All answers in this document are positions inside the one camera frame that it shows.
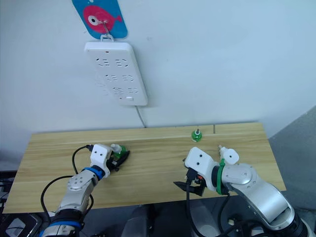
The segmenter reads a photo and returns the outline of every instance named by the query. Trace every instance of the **green ring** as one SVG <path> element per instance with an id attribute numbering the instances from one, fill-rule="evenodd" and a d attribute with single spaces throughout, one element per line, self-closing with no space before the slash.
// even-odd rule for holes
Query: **green ring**
<path id="1" fill-rule="evenodd" d="M 220 195 L 223 195 L 221 186 L 222 186 L 222 173 L 223 173 L 224 166 L 225 166 L 225 159 L 222 159 L 221 162 L 219 163 L 219 169 L 217 172 L 217 187 L 216 187 L 216 191 Z"/>

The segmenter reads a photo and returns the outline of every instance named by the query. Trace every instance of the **electrical socket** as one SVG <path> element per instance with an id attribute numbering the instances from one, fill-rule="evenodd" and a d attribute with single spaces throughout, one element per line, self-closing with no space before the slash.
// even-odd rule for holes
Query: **electrical socket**
<path id="1" fill-rule="evenodd" d="M 125 42 L 88 42 L 84 48 L 108 91 L 122 105 L 147 105 L 133 48 Z"/>

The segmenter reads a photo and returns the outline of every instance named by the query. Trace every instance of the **green bottle cap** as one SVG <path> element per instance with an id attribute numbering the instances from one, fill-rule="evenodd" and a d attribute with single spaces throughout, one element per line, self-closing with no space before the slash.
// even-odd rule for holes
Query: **green bottle cap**
<path id="1" fill-rule="evenodd" d="M 197 129 L 192 132 L 191 137 L 194 142 L 199 142 L 202 139 L 202 132 Z"/>

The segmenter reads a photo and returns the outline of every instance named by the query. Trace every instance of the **white cable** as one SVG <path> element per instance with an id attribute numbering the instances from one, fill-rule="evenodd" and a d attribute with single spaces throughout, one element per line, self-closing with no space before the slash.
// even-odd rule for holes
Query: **white cable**
<path id="1" fill-rule="evenodd" d="M 142 116 L 141 116 L 141 115 L 140 115 L 140 113 L 139 113 L 138 106 L 137 106 L 137 105 L 135 105 L 135 108 L 136 108 L 136 111 L 137 111 L 138 117 L 139 117 L 140 121 L 141 121 L 141 122 L 142 122 L 142 124 L 143 124 L 143 127 L 144 127 L 144 128 L 146 128 L 146 125 L 145 125 L 145 123 L 144 123 L 144 121 L 143 121 L 143 118 L 142 118 Z"/>

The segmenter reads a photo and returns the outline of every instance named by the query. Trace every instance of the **metal arm segment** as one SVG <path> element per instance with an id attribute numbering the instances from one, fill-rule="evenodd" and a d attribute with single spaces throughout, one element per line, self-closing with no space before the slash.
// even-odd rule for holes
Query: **metal arm segment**
<path id="1" fill-rule="evenodd" d="M 295 211 L 280 191 L 262 180 L 249 164 L 225 165 L 222 183 L 244 197 L 270 230 L 281 230 L 294 220 Z"/>

